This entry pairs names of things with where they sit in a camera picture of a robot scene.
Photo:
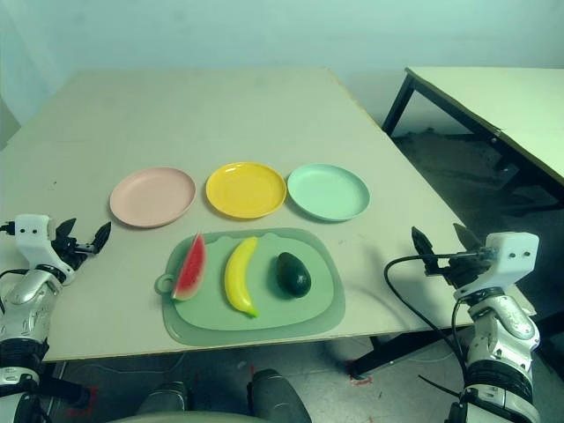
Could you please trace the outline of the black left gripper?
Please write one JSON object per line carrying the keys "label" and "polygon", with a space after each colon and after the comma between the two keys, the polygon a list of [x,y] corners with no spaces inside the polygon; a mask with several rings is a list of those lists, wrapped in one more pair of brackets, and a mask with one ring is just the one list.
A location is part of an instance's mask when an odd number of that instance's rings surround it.
{"label": "black left gripper", "polygon": [[98,229],[91,243],[81,244],[71,237],[75,223],[75,218],[62,222],[56,228],[56,239],[51,242],[51,247],[60,259],[73,270],[77,270],[89,256],[101,252],[108,241],[112,226],[110,222],[107,222]]}

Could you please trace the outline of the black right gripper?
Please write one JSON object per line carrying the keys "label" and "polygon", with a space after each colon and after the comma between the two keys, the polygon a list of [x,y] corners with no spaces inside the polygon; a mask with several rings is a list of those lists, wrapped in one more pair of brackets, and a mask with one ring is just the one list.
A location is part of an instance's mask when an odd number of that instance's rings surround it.
{"label": "black right gripper", "polygon": [[[460,243],[467,252],[476,252],[483,248],[483,243],[466,226],[454,223],[453,227]],[[434,254],[433,246],[427,236],[417,227],[411,229],[414,248],[425,264],[428,276],[441,275],[447,283],[456,289],[474,282],[478,276],[487,271],[487,260],[477,253],[456,253],[448,257],[448,264],[441,267],[439,257]]]}

